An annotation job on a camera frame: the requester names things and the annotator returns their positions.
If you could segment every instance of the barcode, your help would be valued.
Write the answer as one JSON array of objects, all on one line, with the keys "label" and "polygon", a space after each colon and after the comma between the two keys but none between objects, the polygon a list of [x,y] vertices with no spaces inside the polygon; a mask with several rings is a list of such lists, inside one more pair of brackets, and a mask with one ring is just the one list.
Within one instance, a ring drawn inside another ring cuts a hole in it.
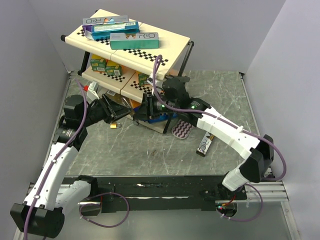
[{"label": "barcode", "polygon": [[108,90],[108,91],[106,92],[106,94],[109,94],[109,95],[111,95],[111,96],[116,95],[116,93],[115,93],[114,91],[111,91],[111,90]]},{"label": "barcode", "polygon": [[126,22],[125,25],[126,26],[136,25],[136,22],[135,21]]},{"label": "barcode", "polygon": [[114,70],[113,72],[114,72],[114,75],[120,76],[120,71],[119,70]]}]

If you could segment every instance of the teal box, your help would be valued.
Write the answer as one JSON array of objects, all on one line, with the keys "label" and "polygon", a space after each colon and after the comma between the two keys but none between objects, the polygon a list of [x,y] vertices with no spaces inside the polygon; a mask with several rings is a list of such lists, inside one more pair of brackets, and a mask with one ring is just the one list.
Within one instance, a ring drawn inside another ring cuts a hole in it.
[{"label": "teal box", "polygon": [[136,34],[139,30],[137,21],[109,23],[102,25],[93,25],[91,29],[91,37],[93,40],[109,39],[111,33]]},{"label": "teal box", "polygon": [[110,47],[117,49],[158,49],[159,35],[157,32],[111,33]]}]

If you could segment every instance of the gray marble table top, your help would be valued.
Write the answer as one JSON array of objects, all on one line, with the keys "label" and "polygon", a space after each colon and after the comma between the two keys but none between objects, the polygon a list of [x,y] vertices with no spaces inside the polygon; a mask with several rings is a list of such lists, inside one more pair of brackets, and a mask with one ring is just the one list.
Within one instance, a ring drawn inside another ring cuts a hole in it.
[{"label": "gray marble table top", "polygon": [[[257,133],[238,72],[190,71],[187,75],[190,96],[203,99],[237,125]],[[88,83],[79,76],[71,77]],[[71,81],[67,96],[79,93]],[[223,175],[241,162],[239,154],[218,138],[213,139],[205,157],[197,155],[205,131],[195,128],[188,138],[178,139],[171,133],[176,119],[167,134],[136,126],[126,117],[118,122],[122,123],[118,129],[110,129],[104,122],[87,128],[88,136],[67,175]]]}]

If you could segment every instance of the green and yellow box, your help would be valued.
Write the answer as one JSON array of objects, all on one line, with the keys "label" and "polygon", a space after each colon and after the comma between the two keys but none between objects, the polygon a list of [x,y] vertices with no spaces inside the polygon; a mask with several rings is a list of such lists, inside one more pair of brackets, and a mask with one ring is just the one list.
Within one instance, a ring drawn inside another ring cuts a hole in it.
[{"label": "green and yellow box", "polygon": [[149,78],[149,75],[144,74],[144,73],[139,72],[139,71],[136,71],[135,74],[136,74],[136,78],[137,78],[138,81],[139,81],[139,85],[140,85],[140,86],[144,86],[144,85],[148,85],[148,84],[149,84],[149,83],[147,82],[147,80],[148,80],[148,78]]},{"label": "green and yellow box", "polygon": [[104,72],[107,66],[107,60],[103,57],[93,54],[90,60],[92,71]]},{"label": "green and yellow box", "polygon": [[110,76],[121,76],[122,66],[114,61],[108,60],[105,66],[105,72]]}]

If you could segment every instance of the white wall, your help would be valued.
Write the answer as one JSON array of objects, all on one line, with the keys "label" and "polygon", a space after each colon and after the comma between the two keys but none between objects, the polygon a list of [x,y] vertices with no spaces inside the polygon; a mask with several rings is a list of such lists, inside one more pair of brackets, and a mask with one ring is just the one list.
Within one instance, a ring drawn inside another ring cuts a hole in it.
[{"label": "white wall", "polygon": [[189,70],[245,73],[285,0],[29,0],[68,70],[83,51],[60,40],[104,9],[190,37]]},{"label": "white wall", "polygon": [[[320,238],[320,1],[287,0],[245,85],[261,133],[286,158],[284,178],[304,240]],[[279,159],[273,168],[280,172]]]},{"label": "white wall", "polygon": [[67,72],[28,0],[0,7],[0,239],[12,239],[13,203],[40,173]]}]

